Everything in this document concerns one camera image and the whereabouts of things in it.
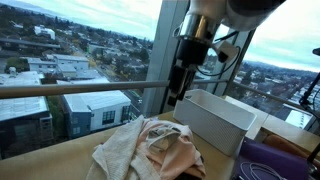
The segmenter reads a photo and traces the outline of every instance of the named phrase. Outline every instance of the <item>rooftop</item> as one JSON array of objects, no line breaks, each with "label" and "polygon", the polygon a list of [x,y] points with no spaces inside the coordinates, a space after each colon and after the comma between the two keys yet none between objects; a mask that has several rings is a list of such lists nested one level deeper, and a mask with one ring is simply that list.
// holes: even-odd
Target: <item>rooftop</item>
[{"label": "rooftop", "polygon": [[[9,74],[0,74],[0,87],[41,85],[36,71],[21,72],[17,77]],[[26,97],[0,100],[0,121],[23,117],[31,114],[48,111],[45,97]]]},{"label": "rooftop", "polygon": [[52,54],[52,56],[60,60],[89,61],[86,57],[83,56],[69,56],[63,54]]},{"label": "rooftop", "polygon": [[40,58],[27,58],[29,64],[48,64],[55,65],[55,62],[52,61],[42,61]]},{"label": "rooftop", "polygon": [[17,44],[24,44],[24,45],[31,45],[31,46],[41,46],[41,47],[49,47],[49,48],[60,48],[60,45],[56,44],[43,44],[43,43],[36,43],[31,41],[19,40],[19,39],[9,39],[9,38],[0,38],[2,42],[8,43],[17,43]]},{"label": "rooftop", "polygon": [[58,67],[62,72],[77,72],[71,64],[58,64]]},{"label": "rooftop", "polygon": [[80,79],[93,79],[102,77],[99,72],[95,69],[89,70],[77,70],[77,78]]},{"label": "rooftop", "polygon": [[[57,81],[58,84],[101,84],[109,83],[106,78],[83,81]],[[130,103],[130,99],[121,91],[102,91],[64,95],[71,111],[91,112],[91,110],[114,106],[121,103]]]}]

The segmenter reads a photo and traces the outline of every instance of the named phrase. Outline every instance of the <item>metal railing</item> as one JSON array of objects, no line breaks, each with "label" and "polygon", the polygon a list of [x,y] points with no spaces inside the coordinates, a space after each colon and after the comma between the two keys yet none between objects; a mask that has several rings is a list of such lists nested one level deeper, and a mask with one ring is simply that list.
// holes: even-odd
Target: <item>metal railing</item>
[{"label": "metal railing", "polygon": [[[227,83],[228,80],[195,80],[193,84]],[[168,87],[169,81],[112,82],[100,84],[50,84],[33,86],[4,86],[0,88],[0,99],[34,96],[51,96],[98,91]]]},{"label": "metal railing", "polygon": [[253,88],[248,87],[248,86],[243,85],[243,84],[239,84],[239,83],[236,83],[236,82],[232,82],[232,83],[233,83],[235,86],[241,87],[241,88],[243,88],[243,89],[245,89],[245,90],[248,90],[248,91],[251,91],[251,92],[254,92],[254,93],[257,93],[257,94],[261,94],[261,95],[263,95],[263,96],[265,96],[265,97],[267,97],[267,98],[270,98],[270,99],[272,99],[272,100],[275,100],[275,101],[278,101],[278,102],[280,102],[280,103],[287,104],[287,105],[290,105],[290,106],[292,106],[292,107],[295,107],[295,108],[297,108],[297,109],[299,109],[299,110],[305,111],[305,109],[304,109],[302,106],[300,106],[299,104],[290,102],[290,101],[288,101],[288,100],[279,98],[279,97],[274,96],[274,95],[271,95],[271,94],[267,94],[267,93],[265,93],[265,92],[263,92],[263,91],[259,91],[259,90],[253,89]]}]

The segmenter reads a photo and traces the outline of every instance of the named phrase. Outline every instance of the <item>table surface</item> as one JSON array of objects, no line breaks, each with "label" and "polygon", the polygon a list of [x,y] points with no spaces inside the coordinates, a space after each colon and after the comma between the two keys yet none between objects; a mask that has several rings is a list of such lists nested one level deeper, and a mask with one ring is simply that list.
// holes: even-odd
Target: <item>table surface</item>
[{"label": "table surface", "polygon": [[[285,137],[301,148],[312,151],[320,138],[296,128],[238,100],[225,100],[257,115],[257,119],[247,133],[254,139],[261,128]],[[161,120],[177,122],[172,112],[159,115]],[[94,147],[109,139],[117,128],[64,142],[37,151],[0,161],[1,179],[85,179],[93,162]],[[222,154],[202,138],[194,134],[194,145],[205,159],[206,179],[229,179],[234,159]]]}]

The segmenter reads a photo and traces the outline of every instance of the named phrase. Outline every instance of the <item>sky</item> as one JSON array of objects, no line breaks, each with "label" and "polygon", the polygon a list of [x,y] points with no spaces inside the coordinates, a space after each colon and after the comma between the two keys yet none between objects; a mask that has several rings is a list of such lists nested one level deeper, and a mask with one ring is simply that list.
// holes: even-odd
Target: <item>sky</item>
[{"label": "sky", "polygon": [[[0,0],[21,1],[71,21],[140,38],[154,39],[162,0]],[[245,60],[320,71],[320,1],[287,0],[260,25]],[[228,28],[221,28],[227,33]]]}]

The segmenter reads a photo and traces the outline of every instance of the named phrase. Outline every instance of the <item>white rooftop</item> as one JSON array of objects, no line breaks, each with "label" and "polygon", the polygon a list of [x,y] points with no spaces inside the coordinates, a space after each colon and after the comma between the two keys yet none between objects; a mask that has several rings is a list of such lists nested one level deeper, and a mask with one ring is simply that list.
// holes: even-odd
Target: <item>white rooftop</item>
[{"label": "white rooftop", "polygon": [[89,61],[86,57],[83,57],[83,56],[69,56],[69,55],[63,55],[63,54],[52,54],[52,56],[60,60]]},{"label": "white rooftop", "polygon": [[291,110],[290,114],[286,119],[286,122],[301,129],[304,129],[304,127],[310,121],[311,117],[311,115],[305,114],[301,111]]},{"label": "white rooftop", "polygon": [[[57,84],[101,84],[109,83],[106,78],[82,81],[57,81]],[[130,99],[121,91],[102,91],[64,95],[71,111],[91,112],[91,110],[109,107],[121,103],[130,103]]]},{"label": "white rooftop", "polygon": [[40,58],[27,58],[29,64],[57,64],[52,61],[42,61]]},{"label": "white rooftop", "polygon": [[[39,74],[36,71],[21,72],[15,78],[10,78],[9,74],[0,74],[0,88],[23,85],[41,85]],[[0,121],[44,111],[48,111],[48,107],[43,96],[0,100]]]},{"label": "white rooftop", "polygon": [[77,72],[71,64],[58,64],[58,67],[62,72]]}]

